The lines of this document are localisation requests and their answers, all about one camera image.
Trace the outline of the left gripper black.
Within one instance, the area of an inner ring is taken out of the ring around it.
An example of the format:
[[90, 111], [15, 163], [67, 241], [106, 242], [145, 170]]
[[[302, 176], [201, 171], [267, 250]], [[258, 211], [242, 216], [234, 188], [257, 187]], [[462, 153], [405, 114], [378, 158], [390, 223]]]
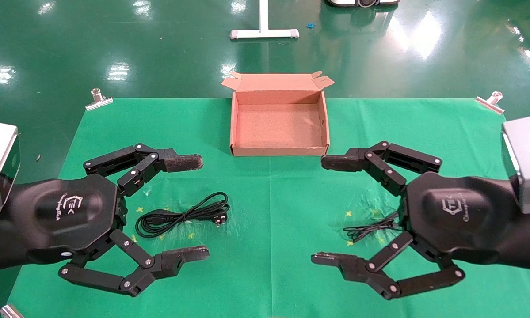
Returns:
[[[136, 144], [83, 163], [88, 176], [16, 184], [0, 212], [0, 269], [69, 260], [60, 278], [79, 286], [138, 296], [154, 281], [177, 276], [186, 262], [210, 257], [206, 246], [179, 248], [150, 256], [120, 230], [126, 224], [125, 199], [159, 172], [203, 167], [200, 154], [178, 155], [172, 148]], [[105, 179], [121, 171], [116, 185]], [[86, 269], [117, 246], [138, 267], [127, 276]]]

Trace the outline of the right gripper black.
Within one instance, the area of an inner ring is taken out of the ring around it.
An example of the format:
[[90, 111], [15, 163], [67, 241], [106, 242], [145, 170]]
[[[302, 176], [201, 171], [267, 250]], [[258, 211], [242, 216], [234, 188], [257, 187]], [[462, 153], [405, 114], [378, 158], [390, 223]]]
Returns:
[[[459, 283], [465, 272], [451, 258], [530, 269], [530, 214], [521, 211], [511, 182], [444, 177], [437, 174], [441, 164], [438, 157], [387, 141], [321, 157], [326, 170], [365, 171], [391, 195], [404, 195], [403, 219], [412, 234], [403, 231], [370, 259], [317, 252], [311, 262], [338, 268], [344, 280], [365, 283], [386, 300]], [[392, 166], [422, 175], [407, 185]], [[420, 251], [440, 270], [402, 280], [390, 278], [384, 268], [408, 247]]]

